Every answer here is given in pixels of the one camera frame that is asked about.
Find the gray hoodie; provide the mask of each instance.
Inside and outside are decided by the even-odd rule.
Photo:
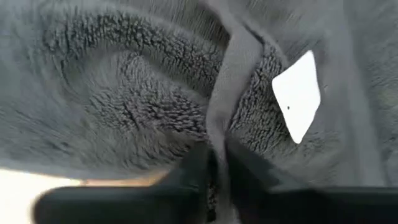
[[[0,167],[128,179],[198,141],[222,163],[230,131],[315,186],[398,185],[397,7],[0,0]],[[308,50],[322,102],[296,145],[271,80]]]

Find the fuzzy texture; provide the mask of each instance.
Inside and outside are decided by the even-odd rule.
[[[344,122],[329,120],[340,112],[336,79],[358,73],[376,146],[396,185],[397,1],[227,2],[270,43],[230,131],[308,182],[347,184]],[[195,142],[207,141],[208,100],[230,36],[196,0],[0,0],[0,27],[0,167],[127,179],[169,169]],[[271,80],[308,49],[322,104],[295,145]]]

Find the white tag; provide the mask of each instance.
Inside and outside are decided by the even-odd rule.
[[[312,51],[272,80],[276,100],[294,142],[300,143],[321,103]]]

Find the black object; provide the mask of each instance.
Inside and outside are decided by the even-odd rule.
[[[197,145],[150,187],[64,187],[34,207],[37,224],[205,223],[210,151]]]
[[[398,190],[314,189],[229,138],[231,197],[242,224],[398,223]],[[205,223],[211,151],[200,143],[151,187],[66,187],[35,205],[37,224]]]

